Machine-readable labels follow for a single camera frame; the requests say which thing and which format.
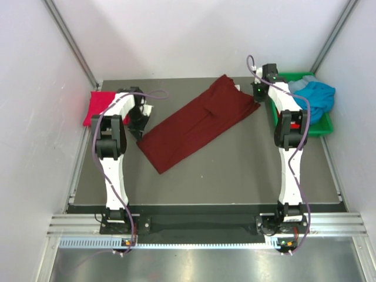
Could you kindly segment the red t-shirt in bin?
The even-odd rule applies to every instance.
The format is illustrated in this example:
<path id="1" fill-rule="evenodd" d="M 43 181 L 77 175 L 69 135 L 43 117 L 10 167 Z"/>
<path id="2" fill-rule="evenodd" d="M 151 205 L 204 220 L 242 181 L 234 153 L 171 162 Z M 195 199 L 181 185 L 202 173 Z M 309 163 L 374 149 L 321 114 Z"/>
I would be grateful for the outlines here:
<path id="1" fill-rule="evenodd" d="M 300 125 L 296 124 L 296 123 L 291 123 L 290 124 L 290 128 L 291 129 L 299 129 L 300 128 Z"/>

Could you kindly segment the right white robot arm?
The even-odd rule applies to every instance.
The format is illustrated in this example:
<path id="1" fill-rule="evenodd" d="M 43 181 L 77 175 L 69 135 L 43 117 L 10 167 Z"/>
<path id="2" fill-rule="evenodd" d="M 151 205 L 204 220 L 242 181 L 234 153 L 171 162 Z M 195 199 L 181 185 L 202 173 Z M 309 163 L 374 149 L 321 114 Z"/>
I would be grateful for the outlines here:
<path id="1" fill-rule="evenodd" d="M 275 63 L 258 68 L 252 62 L 247 67 L 254 76 L 251 84 L 254 100 L 260 103 L 271 99 L 279 113 L 274 144 L 281 159 L 281 189 L 275 214 L 261 216 L 257 223 L 261 234 L 273 236 L 304 223 L 300 167 L 307 142 L 308 112 L 295 101 L 287 80 L 279 75 Z"/>

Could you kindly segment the folded bright red t-shirt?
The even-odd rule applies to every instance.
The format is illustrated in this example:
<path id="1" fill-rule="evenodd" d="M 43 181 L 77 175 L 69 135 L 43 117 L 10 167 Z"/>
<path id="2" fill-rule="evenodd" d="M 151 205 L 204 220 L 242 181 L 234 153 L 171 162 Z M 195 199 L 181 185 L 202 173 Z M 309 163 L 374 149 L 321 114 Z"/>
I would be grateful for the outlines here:
<path id="1" fill-rule="evenodd" d="M 120 97 L 121 93 L 116 93 L 114 91 L 107 91 L 107 92 L 91 92 L 90 102 L 89 102 L 89 109 L 86 114 L 86 117 L 82 123 L 84 127 L 90 126 L 91 117 L 93 115 L 101 114 L 106 108 L 108 108 L 118 97 Z M 135 106 L 135 101 L 133 95 L 129 95 L 122 99 L 121 102 L 126 102 L 128 109 L 130 110 L 132 107 Z M 128 114 L 122 114 L 123 124 L 128 125 L 130 119 Z"/>

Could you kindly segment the grey t-shirt in bin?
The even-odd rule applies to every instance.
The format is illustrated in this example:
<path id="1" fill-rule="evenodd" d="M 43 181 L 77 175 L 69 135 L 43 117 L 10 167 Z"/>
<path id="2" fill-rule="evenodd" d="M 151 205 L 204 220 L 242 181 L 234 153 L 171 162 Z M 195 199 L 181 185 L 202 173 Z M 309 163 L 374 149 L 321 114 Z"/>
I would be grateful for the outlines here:
<path id="1" fill-rule="evenodd" d="M 299 80 L 289 81 L 289 91 L 295 94 L 297 91 L 304 89 L 310 82 L 319 82 L 319 80 L 313 75 L 305 75 Z"/>

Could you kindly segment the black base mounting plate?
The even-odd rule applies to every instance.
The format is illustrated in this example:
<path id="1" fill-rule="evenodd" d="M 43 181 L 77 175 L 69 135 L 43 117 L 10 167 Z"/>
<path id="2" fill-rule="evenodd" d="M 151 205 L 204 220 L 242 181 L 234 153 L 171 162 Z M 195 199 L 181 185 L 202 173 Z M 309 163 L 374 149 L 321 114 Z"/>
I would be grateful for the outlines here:
<path id="1" fill-rule="evenodd" d="M 140 214 L 135 216 L 135 234 L 151 235 L 162 231 L 235 231 L 251 235 L 272 236 L 306 230 L 307 217 L 272 214 Z"/>

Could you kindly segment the blue t-shirt in bin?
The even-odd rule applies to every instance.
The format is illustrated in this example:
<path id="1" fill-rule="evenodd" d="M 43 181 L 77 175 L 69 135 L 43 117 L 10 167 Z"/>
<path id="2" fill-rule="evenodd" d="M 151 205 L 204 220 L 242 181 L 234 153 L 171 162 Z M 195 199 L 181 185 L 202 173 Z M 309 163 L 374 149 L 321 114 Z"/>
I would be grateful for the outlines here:
<path id="1" fill-rule="evenodd" d="M 310 124 L 316 124 L 334 106 L 335 88 L 322 82 L 309 82 L 304 88 L 294 92 L 304 97 L 310 104 Z"/>

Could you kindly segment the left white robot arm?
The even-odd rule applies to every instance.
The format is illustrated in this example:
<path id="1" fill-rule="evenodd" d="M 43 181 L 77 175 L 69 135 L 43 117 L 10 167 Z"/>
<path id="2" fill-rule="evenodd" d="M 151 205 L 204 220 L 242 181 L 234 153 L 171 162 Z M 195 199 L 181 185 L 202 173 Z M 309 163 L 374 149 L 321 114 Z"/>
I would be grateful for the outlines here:
<path id="1" fill-rule="evenodd" d="M 92 155 L 106 187 L 106 207 L 102 217 L 104 233 L 135 234 L 123 175 L 127 149 L 125 130 L 140 141 L 152 108 L 146 104 L 142 90 L 134 86 L 119 89 L 110 104 L 91 118 Z"/>

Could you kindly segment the aluminium corner post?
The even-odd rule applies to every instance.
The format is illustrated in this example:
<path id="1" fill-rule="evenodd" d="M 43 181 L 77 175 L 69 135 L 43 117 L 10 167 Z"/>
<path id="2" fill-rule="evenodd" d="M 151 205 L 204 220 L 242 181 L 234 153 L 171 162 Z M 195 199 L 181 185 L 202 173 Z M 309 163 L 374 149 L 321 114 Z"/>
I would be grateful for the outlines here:
<path id="1" fill-rule="evenodd" d="M 324 59 L 329 54 L 331 48 L 334 46 L 338 36 L 345 27 L 352 13 L 356 9 L 357 5 L 360 3 L 360 0 L 348 0 L 345 3 L 344 9 L 341 11 L 338 19 L 336 20 L 332 30 L 329 33 L 329 36 L 324 42 L 324 45 L 320 49 L 311 69 L 311 73 L 317 73 L 320 66 L 323 64 Z"/>
<path id="2" fill-rule="evenodd" d="M 97 89 L 100 84 L 98 80 L 95 78 L 92 70 L 90 69 L 83 53 L 81 52 L 75 38 L 73 37 L 69 27 L 67 26 L 63 16 L 61 15 L 56 3 L 52 0 L 42 0 L 45 8 L 50 13 L 53 21 L 55 22 L 56 26 L 58 27 L 60 33 L 62 34 L 65 42 L 67 43 L 70 51 L 73 53 L 73 56 L 77 60 L 79 66 L 81 67 L 83 73 L 85 74 L 86 78 L 88 79 L 89 83 L 92 85 L 94 89 Z"/>

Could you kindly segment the dark maroon t-shirt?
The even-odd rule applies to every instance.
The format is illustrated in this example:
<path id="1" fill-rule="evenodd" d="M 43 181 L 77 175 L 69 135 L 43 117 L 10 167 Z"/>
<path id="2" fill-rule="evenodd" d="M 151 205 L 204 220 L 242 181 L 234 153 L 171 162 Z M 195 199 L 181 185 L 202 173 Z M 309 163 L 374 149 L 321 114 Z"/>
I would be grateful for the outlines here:
<path id="1" fill-rule="evenodd" d="M 155 126 L 137 142 L 162 174 L 254 113 L 260 104 L 222 75 L 198 97 Z"/>

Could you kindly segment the left aluminium corner post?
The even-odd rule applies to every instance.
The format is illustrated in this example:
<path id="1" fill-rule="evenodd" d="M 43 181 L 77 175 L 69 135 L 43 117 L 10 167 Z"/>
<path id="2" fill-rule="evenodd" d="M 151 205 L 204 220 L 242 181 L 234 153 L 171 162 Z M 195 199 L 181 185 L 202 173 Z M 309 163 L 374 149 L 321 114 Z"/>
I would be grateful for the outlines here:
<path id="1" fill-rule="evenodd" d="M 58 27 L 60 33 L 62 34 L 65 42 L 67 43 L 70 51 L 73 53 L 73 56 L 77 60 L 79 66 L 81 67 L 83 73 L 85 74 L 86 78 L 88 79 L 89 83 L 92 85 L 94 89 L 97 89 L 100 84 L 98 80 L 95 78 L 92 70 L 90 69 L 83 53 L 81 52 L 75 38 L 73 37 L 69 27 L 67 26 L 63 16 L 61 15 L 56 3 L 52 0 L 42 0 L 45 8 L 50 13 L 53 21 L 55 22 L 56 26 Z"/>

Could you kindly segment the aluminium front rail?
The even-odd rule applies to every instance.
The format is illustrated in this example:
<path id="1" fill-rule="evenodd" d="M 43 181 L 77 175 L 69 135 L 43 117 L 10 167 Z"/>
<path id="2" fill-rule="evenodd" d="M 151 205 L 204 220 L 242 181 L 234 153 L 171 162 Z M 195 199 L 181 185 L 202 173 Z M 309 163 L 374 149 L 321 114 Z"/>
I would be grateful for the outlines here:
<path id="1" fill-rule="evenodd" d="M 219 230 L 229 227 L 256 228 L 252 214 L 154 214 L 134 215 L 138 234 L 158 230 Z M 311 213 L 309 236 L 358 237 L 366 236 L 364 222 L 358 213 Z M 47 236 L 96 236 L 100 223 L 91 214 L 56 214 L 52 216 Z"/>

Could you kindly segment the right aluminium corner post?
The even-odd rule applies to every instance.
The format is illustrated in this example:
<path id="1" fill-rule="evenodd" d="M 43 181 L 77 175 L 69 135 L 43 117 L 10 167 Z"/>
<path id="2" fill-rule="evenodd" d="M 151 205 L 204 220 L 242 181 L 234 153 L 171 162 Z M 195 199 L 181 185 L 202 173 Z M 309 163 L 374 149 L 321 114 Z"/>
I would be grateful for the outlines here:
<path id="1" fill-rule="evenodd" d="M 334 46 L 338 36 L 345 27 L 352 13 L 356 9 L 357 5 L 360 3 L 360 0 L 348 0 L 345 3 L 344 9 L 341 11 L 338 19 L 336 20 L 332 30 L 329 33 L 329 36 L 324 42 L 324 45 L 320 49 L 311 69 L 311 73 L 317 73 L 320 66 L 323 64 L 324 59 L 329 54 L 331 48 Z"/>

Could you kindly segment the green plastic bin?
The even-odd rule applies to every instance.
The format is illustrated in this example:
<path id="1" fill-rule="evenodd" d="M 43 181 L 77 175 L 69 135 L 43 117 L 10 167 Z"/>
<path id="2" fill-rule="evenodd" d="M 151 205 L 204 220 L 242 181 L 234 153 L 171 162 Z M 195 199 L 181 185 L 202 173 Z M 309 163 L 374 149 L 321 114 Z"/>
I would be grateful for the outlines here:
<path id="1" fill-rule="evenodd" d="M 305 75 L 313 75 L 311 72 L 293 72 L 293 73 L 280 73 L 282 77 L 285 77 L 287 82 L 292 80 L 299 80 Z M 309 136 L 312 137 L 320 137 L 324 135 L 328 135 L 334 131 L 333 124 L 331 122 L 331 119 L 329 117 L 329 112 L 325 113 L 319 122 L 316 124 L 310 125 L 309 129 Z"/>

